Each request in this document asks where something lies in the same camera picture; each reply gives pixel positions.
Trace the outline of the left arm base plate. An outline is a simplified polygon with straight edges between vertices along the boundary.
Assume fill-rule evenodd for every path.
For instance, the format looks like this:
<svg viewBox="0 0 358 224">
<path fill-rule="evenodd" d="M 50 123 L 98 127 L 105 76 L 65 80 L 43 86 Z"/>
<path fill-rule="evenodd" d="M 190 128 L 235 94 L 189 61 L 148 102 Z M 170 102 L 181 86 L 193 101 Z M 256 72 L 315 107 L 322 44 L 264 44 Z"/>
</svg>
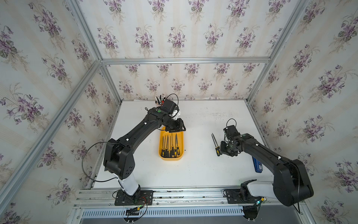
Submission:
<svg viewBox="0 0 358 224">
<path fill-rule="evenodd" d="M 152 205 L 153 203 L 153 190 L 140 190 L 136 191 L 133 196 L 129 196 L 123 190 L 116 192 L 115 206 L 127 205 Z"/>
</svg>

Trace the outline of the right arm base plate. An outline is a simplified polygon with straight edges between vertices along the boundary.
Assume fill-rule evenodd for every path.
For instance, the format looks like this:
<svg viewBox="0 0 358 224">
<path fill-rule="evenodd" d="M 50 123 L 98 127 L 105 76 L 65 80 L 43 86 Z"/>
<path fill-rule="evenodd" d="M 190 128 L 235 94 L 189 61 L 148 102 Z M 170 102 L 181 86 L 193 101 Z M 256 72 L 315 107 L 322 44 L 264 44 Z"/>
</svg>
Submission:
<svg viewBox="0 0 358 224">
<path fill-rule="evenodd" d="M 225 189 L 223 195 L 229 204 L 255 204 L 262 199 L 262 197 L 252 196 L 245 188 Z"/>
</svg>

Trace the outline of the blue handled tool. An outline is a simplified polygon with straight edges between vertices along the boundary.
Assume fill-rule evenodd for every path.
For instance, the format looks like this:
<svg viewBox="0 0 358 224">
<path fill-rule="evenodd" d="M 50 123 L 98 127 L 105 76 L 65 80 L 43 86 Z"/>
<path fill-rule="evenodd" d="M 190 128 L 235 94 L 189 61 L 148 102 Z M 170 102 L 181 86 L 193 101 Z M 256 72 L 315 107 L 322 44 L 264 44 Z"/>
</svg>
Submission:
<svg viewBox="0 0 358 224">
<path fill-rule="evenodd" d="M 252 157 L 252 159 L 253 159 L 253 165 L 254 165 L 255 172 L 262 173 L 262 171 L 263 171 L 262 163 L 254 157 Z"/>
</svg>

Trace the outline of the pens in cup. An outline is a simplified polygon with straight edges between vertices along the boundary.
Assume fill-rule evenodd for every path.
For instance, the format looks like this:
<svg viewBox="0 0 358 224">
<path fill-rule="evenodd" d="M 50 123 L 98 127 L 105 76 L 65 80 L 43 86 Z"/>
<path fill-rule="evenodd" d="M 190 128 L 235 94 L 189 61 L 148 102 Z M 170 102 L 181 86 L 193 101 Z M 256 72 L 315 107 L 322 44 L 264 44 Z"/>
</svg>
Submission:
<svg viewBox="0 0 358 224">
<path fill-rule="evenodd" d="M 166 100 L 165 96 L 160 95 L 159 97 L 155 97 L 155 103 L 158 105 L 162 105 Z"/>
</svg>

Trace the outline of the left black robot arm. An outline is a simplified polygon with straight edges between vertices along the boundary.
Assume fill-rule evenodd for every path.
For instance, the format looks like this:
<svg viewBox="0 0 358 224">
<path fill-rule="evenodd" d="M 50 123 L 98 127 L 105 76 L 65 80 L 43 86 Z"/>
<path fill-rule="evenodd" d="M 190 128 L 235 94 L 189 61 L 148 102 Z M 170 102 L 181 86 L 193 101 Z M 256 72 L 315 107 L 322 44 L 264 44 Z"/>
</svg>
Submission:
<svg viewBox="0 0 358 224">
<path fill-rule="evenodd" d="M 185 131 L 182 119 L 175 118 L 179 107 L 171 101 L 147 111 L 146 116 L 127 134 L 106 144 L 103 165 L 118 180 L 121 190 L 129 197 L 138 197 L 140 185 L 132 174 L 135 168 L 134 153 L 138 146 L 155 130 L 164 126 L 169 133 Z"/>
</svg>

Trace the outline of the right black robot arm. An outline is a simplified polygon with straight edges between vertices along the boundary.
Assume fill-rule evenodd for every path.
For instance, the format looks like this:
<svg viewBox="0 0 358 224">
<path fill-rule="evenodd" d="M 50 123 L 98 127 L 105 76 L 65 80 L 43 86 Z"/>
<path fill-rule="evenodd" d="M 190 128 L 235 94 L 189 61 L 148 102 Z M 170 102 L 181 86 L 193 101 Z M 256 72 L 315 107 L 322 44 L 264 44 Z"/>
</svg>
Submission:
<svg viewBox="0 0 358 224">
<path fill-rule="evenodd" d="M 314 196 L 314 189 L 309 175 L 302 161 L 291 160 L 281 156 L 252 135 L 241 134 L 236 130 L 224 130 L 224 140 L 220 144 L 218 153 L 235 157 L 246 153 L 257 159 L 273 174 L 272 182 L 245 181 L 240 188 L 233 192 L 226 192 L 228 202 L 239 200 L 244 203 L 254 203 L 261 198 L 273 198 L 285 206 L 292 206 Z"/>
</svg>

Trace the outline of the aluminium mounting rail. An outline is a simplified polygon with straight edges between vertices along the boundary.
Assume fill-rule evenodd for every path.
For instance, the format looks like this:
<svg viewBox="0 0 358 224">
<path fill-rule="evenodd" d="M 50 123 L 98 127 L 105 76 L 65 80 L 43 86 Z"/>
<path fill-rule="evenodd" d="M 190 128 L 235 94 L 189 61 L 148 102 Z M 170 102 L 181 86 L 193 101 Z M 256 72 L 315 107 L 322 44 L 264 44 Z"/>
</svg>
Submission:
<svg viewBox="0 0 358 224">
<path fill-rule="evenodd" d="M 146 201 L 150 206 L 215 206 L 231 204 L 232 192 L 239 192 L 239 186 L 227 187 L 178 187 L 178 188 L 148 188 L 141 189 L 141 196 L 147 195 Z M 121 199 L 117 199 L 119 191 L 114 188 L 84 189 L 78 192 L 74 208 L 94 209 L 109 208 L 119 203 L 124 206 Z"/>
</svg>

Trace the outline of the yellow plastic storage tray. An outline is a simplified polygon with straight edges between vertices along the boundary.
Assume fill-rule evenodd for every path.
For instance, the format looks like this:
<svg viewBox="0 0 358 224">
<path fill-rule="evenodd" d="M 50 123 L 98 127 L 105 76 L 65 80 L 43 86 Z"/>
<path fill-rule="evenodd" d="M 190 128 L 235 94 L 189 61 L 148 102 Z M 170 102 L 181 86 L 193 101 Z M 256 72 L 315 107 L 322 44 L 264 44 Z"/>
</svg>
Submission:
<svg viewBox="0 0 358 224">
<path fill-rule="evenodd" d="M 160 129 L 158 154 L 161 159 L 178 161 L 184 152 L 184 132 L 169 133 Z"/>
</svg>

